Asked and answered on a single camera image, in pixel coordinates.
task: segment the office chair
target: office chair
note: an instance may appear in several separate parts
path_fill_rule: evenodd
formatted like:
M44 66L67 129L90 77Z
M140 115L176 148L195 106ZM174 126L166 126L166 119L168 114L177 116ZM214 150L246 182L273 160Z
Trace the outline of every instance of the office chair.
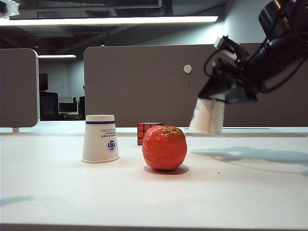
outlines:
M78 102L78 114L80 120L86 119L86 109L85 109L85 97L80 96Z
M58 94L46 92L48 89L48 75L39 74L39 113L41 121L61 120L59 116Z

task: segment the robotic arm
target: robotic arm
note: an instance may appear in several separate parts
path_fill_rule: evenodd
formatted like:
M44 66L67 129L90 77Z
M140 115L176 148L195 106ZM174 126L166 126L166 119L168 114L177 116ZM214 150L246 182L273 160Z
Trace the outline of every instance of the robotic arm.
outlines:
M253 54L228 37L217 40L217 51L206 61L209 81L199 93L200 99L225 94L226 103L257 101L258 93L269 93L287 82L308 58L308 0L275 0L260 13L259 22L266 39ZM233 59L217 58L212 73L206 65L218 52ZM298 61L296 69L276 86L267 88L266 80L275 77Z

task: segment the gray partition wall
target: gray partition wall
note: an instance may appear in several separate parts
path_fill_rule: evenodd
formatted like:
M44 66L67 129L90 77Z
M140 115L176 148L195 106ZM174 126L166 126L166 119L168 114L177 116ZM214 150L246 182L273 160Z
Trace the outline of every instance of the gray partition wall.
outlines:
M0 127L35 126L38 111L38 56L34 50L0 50Z
M251 52L259 44L243 46ZM154 121L188 126L197 95L208 80L205 60L215 50L213 45L88 48L86 114L115 114L118 127ZM183 70L186 64L192 66L189 76ZM259 95L257 103L226 105L224 126L308 126L307 73L304 64L285 86Z

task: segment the rubik's cube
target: rubik's cube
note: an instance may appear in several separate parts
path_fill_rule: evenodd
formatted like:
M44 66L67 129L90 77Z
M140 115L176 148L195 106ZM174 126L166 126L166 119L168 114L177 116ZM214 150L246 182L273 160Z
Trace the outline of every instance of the rubik's cube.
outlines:
M137 124L137 137L138 137L138 145L142 145L144 135L147 130L157 125L164 125L164 123L155 123L155 122L145 122Z

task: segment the ceiling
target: ceiling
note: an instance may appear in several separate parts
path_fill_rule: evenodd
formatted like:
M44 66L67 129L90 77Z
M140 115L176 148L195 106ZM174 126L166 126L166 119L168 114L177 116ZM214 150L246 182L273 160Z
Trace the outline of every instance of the ceiling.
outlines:
M10 19L218 15L227 0L15 0ZM135 45L194 25L0 26L0 48L32 48L38 54L78 53L89 46Z

